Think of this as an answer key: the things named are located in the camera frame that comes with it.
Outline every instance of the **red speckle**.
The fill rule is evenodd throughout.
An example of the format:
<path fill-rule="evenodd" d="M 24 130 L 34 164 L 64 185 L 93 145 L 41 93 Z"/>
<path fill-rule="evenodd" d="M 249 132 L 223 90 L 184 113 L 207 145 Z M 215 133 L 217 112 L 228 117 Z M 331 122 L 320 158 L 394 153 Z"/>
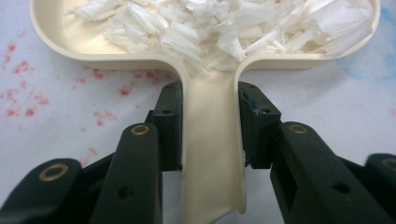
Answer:
<path fill-rule="evenodd" d="M 103 75 L 103 73 L 101 71 L 99 71 L 98 69 L 93 69 L 93 75 L 98 78 L 98 79 L 102 79 L 105 75 Z"/>
<path fill-rule="evenodd" d="M 22 72 L 30 72 L 35 69 L 26 61 L 21 62 L 14 70 L 15 74 L 20 74 Z"/>
<path fill-rule="evenodd" d="M 111 111 L 105 110 L 105 113 L 95 111 L 93 116 L 96 117 L 96 124 L 98 126 L 104 126 L 105 120 L 116 120 L 118 119 Z"/>
<path fill-rule="evenodd" d="M 96 156 L 98 154 L 98 151 L 93 147 L 90 147 L 89 151 L 93 154 L 93 156 Z"/>
<path fill-rule="evenodd" d="M 147 76 L 148 76 L 148 78 L 155 78 L 154 73 L 152 73 L 150 71 L 147 72 Z"/>
<path fill-rule="evenodd" d="M 118 119 L 117 116 L 115 116 L 111 111 L 106 110 L 106 116 L 108 120 L 115 120 Z"/>
<path fill-rule="evenodd" d="M 90 163 L 90 160 L 87 157 L 85 157 L 79 160 L 79 163 L 81 163 L 82 168 L 84 168 Z"/>
<path fill-rule="evenodd" d="M 23 80 L 23 81 L 21 82 L 20 86 L 21 86 L 23 89 L 26 89 L 26 88 L 27 88 L 27 82 L 26 82 L 26 80 Z"/>
<path fill-rule="evenodd" d="M 150 71 L 147 72 L 147 78 L 152 79 L 152 83 L 154 85 L 157 85 L 160 83 L 160 79 L 158 77 L 156 77 L 155 74 Z"/>
<path fill-rule="evenodd" d="M 33 109 L 27 109 L 25 116 L 26 117 L 32 117 L 35 114 L 35 111 Z"/>
<path fill-rule="evenodd" d="M 9 53 L 14 52 L 15 49 L 16 49 L 16 46 L 14 44 L 9 44 L 8 45 L 8 52 Z"/>
<path fill-rule="evenodd" d="M 49 105 L 50 100 L 41 94 L 35 95 L 35 100 L 39 105 Z"/>
<path fill-rule="evenodd" d="M 7 115 L 8 115 L 9 117 L 17 117 L 17 116 L 19 115 L 19 113 L 18 113 L 17 111 L 13 110 L 13 109 L 9 109 L 9 110 L 7 111 Z"/>
<path fill-rule="evenodd" d="M 171 76 L 171 75 L 168 74 L 168 75 L 165 76 L 165 78 L 166 78 L 167 80 L 172 80 L 172 79 L 173 79 L 173 76 Z"/>
<path fill-rule="evenodd" d="M 12 101 L 14 103 L 17 103 L 18 101 L 14 98 L 14 93 L 18 93 L 18 90 L 8 90 L 7 91 L 7 99 L 9 101 Z"/>
<path fill-rule="evenodd" d="M 84 77 L 80 77 L 78 78 L 78 82 L 84 84 L 85 82 L 87 82 L 87 80 Z"/>
<path fill-rule="evenodd" d="M 123 86 L 122 88 L 120 88 L 120 93 L 121 95 L 129 95 L 129 93 L 131 93 L 131 88 Z"/>
<path fill-rule="evenodd" d="M 9 63 L 11 62 L 11 56 L 9 56 L 8 54 L 6 54 L 6 61 L 5 63 Z"/>

